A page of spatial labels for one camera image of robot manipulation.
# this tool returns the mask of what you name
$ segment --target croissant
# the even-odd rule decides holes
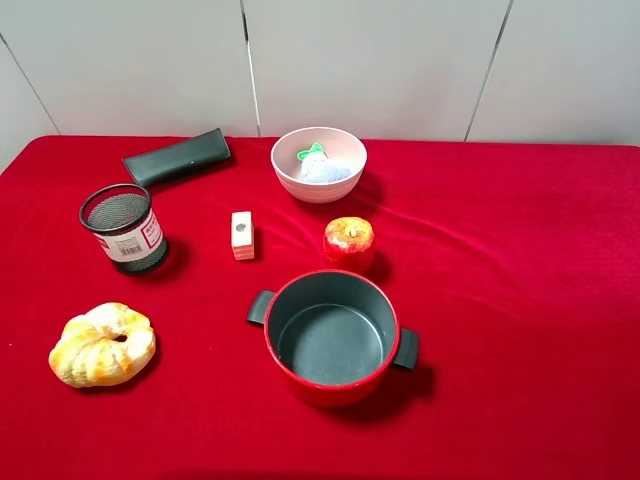
[[[155,351],[147,317],[122,303],[105,303],[67,322],[49,366],[75,388],[117,385],[142,370]]]

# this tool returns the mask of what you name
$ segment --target red pot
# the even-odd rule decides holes
[[[417,334],[400,328],[382,290],[341,270],[302,275],[278,293],[263,290],[248,321],[264,326],[293,393],[318,406],[355,403],[389,367],[412,370],[418,358]]]

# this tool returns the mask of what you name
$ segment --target mesh cup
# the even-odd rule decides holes
[[[80,208],[80,223],[96,234],[121,272],[145,273],[167,258],[169,244],[151,211],[151,195],[139,185],[98,190]]]

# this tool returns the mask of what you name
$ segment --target red apple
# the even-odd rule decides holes
[[[324,230],[324,254],[331,268],[366,272],[373,263],[373,228],[360,217],[342,217]]]

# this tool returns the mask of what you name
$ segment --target bowl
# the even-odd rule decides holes
[[[311,183],[300,180],[302,163],[297,154],[319,143],[330,159],[339,161],[351,170],[345,179],[329,183]],[[307,127],[287,133],[271,149],[271,164],[278,180],[299,200],[309,203],[334,202],[356,186],[367,162],[367,149],[362,142],[344,130],[331,127]]]

